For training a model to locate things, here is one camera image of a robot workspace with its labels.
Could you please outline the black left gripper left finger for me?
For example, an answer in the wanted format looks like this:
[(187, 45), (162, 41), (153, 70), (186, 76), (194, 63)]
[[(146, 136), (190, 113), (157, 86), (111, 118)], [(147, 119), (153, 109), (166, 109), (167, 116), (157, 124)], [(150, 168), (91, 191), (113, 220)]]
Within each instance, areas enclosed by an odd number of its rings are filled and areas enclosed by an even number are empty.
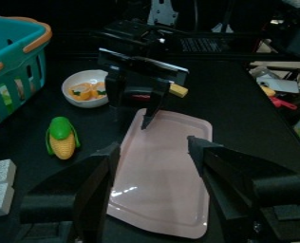
[(27, 193), (16, 243), (102, 243), (119, 152), (114, 142)]

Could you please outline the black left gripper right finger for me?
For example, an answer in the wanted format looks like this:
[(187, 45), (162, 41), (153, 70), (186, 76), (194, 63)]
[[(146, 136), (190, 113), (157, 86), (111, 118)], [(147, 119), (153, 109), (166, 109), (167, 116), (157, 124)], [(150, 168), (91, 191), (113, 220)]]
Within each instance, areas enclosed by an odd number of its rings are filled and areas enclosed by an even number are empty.
[(187, 138), (187, 152), (225, 243), (300, 242), (300, 174), (194, 136)]

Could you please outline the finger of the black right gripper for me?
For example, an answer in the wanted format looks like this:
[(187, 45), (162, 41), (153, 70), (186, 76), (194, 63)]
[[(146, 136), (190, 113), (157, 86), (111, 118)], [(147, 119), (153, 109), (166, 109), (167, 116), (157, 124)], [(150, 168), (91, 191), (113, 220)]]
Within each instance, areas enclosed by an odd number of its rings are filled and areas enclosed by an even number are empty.
[(162, 103), (169, 93), (170, 82), (166, 80), (158, 80), (153, 85), (153, 90), (150, 93), (150, 103), (146, 108), (146, 112), (143, 115), (143, 121), (141, 125), (141, 129), (146, 129), (150, 122), (154, 120), (158, 111), (162, 108)]
[(122, 93), (125, 90), (125, 79), (119, 72), (110, 72), (106, 77), (106, 91), (113, 110), (113, 120), (118, 121)]

